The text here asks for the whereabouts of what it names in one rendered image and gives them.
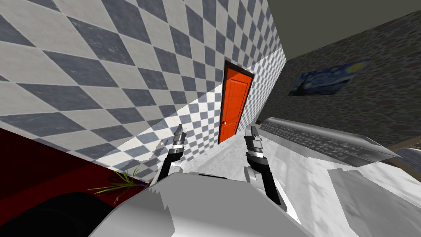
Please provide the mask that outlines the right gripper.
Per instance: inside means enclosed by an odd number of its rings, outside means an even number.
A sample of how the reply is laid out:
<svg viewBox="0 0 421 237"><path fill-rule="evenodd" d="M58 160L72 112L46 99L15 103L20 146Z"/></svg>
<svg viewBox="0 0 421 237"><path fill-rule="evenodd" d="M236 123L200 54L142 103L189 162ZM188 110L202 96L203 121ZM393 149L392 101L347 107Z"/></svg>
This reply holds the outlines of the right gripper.
<svg viewBox="0 0 421 237"><path fill-rule="evenodd" d="M261 143L262 139L258 134L256 126L251 126L250 130L246 128L244 132L248 153L252 156L264 156L262 151L263 146Z"/></svg>

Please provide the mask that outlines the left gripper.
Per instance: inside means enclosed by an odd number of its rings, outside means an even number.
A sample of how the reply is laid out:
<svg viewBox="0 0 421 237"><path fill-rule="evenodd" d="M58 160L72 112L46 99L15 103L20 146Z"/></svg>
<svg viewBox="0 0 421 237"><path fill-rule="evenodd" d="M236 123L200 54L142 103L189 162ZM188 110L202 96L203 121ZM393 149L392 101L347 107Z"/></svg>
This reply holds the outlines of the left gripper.
<svg viewBox="0 0 421 237"><path fill-rule="evenodd" d="M182 124L179 124L174 134L172 149L183 149L186 135L187 129L183 129Z"/></svg>

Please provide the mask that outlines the orange door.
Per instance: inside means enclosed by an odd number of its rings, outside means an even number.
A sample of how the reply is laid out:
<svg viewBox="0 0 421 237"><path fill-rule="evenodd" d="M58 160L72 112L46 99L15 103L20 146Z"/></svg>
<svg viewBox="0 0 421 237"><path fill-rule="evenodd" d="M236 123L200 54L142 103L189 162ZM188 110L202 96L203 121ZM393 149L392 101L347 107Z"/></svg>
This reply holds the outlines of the orange door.
<svg viewBox="0 0 421 237"><path fill-rule="evenodd" d="M226 125L221 122L218 143L222 143L236 134L251 81L252 78L248 75L227 68L221 115L222 122L225 121Z"/></svg>

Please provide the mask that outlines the silver ridged appliance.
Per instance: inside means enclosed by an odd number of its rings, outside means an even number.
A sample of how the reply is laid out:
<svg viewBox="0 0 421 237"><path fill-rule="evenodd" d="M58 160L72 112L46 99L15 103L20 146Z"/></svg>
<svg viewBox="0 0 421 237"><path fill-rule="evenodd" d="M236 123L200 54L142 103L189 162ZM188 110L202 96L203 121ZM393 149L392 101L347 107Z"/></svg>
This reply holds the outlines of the silver ridged appliance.
<svg viewBox="0 0 421 237"><path fill-rule="evenodd" d="M400 157L368 137L310 124L269 117L260 129L353 167Z"/></svg>

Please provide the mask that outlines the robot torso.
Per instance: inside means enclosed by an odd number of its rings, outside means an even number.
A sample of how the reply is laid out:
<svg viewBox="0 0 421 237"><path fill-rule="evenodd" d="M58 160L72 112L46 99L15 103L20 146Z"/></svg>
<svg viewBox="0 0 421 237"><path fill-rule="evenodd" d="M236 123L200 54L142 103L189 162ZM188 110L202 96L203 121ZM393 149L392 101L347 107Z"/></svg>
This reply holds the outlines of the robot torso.
<svg viewBox="0 0 421 237"><path fill-rule="evenodd" d="M173 173L118 205L89 237L313 237L250 183Z"/></svg>

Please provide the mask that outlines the green spiky plant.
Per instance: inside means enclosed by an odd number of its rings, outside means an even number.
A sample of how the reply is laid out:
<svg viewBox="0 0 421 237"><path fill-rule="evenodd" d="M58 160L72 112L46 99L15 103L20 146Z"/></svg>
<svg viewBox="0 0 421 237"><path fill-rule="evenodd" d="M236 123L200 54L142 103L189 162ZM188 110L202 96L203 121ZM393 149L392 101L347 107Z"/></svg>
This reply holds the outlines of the green spiky plant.
<svg viewBox="0 0 421 237"><path fill-rule="evenodd" d="M105 186L105 187L99 187L99 188L90 188L88 190L98 190L96 191L94 194L104 194L104 193L110 193L110 192L114 192L114 191L119 191L119 194L117 195L117 197L115 198L114 204L117 204L120 200L120 198L129 190L134 189L136 187L142 187L142 190L148 188L151 184L151 182L149 183L136 183L135 182L135 176L136 174L139 172L140 165L136 166L136 168L134 169L133 173L131 175L129 175L128 170L123 169L122 173L119 173L117 171L114 171L121 180L117 180L117 179L113 179L115 182L114 183L110 183L109 186Z"/></svg>

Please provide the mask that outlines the blue night sky painting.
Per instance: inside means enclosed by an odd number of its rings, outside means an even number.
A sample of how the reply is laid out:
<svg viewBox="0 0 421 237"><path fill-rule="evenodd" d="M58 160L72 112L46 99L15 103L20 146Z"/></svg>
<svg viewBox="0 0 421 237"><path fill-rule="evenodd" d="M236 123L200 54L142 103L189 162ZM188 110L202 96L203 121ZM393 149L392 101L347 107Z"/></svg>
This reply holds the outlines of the blue night sky painting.
<svg viewBox="0 0 421 237"><path fill-rule="evenodd" d="M369 64L371 58L302 73L288 96L333 95Z"/></svg>

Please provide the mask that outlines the dark red furniture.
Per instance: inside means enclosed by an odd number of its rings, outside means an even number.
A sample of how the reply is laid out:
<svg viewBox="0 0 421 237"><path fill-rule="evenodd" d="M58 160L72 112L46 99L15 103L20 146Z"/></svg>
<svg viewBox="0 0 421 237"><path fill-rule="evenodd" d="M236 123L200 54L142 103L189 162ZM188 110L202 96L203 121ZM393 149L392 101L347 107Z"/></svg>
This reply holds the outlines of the dark red furniture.
<svg viewBox="0 0 421 237"><path fill-rule="evenodd" d="M0 128L0 225L52 197L86 192L118 206L145 183L106 193L120 177L110 169Z"/></svg>

